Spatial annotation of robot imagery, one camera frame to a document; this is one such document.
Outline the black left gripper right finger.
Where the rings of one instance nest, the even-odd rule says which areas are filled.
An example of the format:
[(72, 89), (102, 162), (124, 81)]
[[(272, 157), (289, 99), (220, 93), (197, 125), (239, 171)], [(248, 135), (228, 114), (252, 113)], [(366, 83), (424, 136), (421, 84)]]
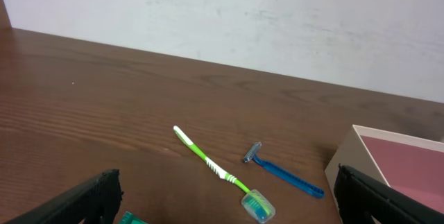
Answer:
[(334, 196), (343, 224), (443, 224), (443, 214), (348, 165), (339, 165)]

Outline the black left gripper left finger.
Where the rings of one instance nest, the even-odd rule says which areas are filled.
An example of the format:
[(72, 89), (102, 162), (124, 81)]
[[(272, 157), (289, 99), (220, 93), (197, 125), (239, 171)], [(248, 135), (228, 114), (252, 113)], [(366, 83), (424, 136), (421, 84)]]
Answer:
[(112, 224), (123, 195), (119, 175), (118, 169), (106, 170), (7, 224)]

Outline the green red toothpaste tube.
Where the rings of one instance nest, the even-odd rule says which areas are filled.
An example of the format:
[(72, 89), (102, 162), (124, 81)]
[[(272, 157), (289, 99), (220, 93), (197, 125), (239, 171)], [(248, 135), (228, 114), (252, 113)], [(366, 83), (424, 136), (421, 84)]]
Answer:
[(125, 212), (125, 214), (122, 216), (121, 220), (119, 221), (119, 224), (148, 224), (148, 223), (139, 219), (136, 215), (132, 214), (131, 212)]

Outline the white box pink inside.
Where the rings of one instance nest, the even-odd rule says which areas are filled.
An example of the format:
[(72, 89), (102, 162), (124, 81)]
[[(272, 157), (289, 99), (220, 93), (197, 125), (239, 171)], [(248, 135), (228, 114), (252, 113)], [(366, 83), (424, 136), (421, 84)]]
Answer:
[(332, 195), (348, 165), (443, 214), (443, 143), (353, 126), (325, 169)]

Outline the green white toothbrush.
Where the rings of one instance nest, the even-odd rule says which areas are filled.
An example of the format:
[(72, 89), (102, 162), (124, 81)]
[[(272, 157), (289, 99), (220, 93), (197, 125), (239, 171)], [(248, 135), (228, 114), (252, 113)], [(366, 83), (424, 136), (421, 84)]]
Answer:
[(178, 127), (174, 126), (173, 131), (181, 142), (199, 156), (204, 163), (220, 179), (228, 181), (239, 187), (245, 196), (241, 200), (244, 209), (258, 222), (266, 223), (275, 216), (274, 206), (256, 189), (249, 189), (241, 180), (233, 174), (222, 169), (216, 162), (211, 160), (188, 136)]

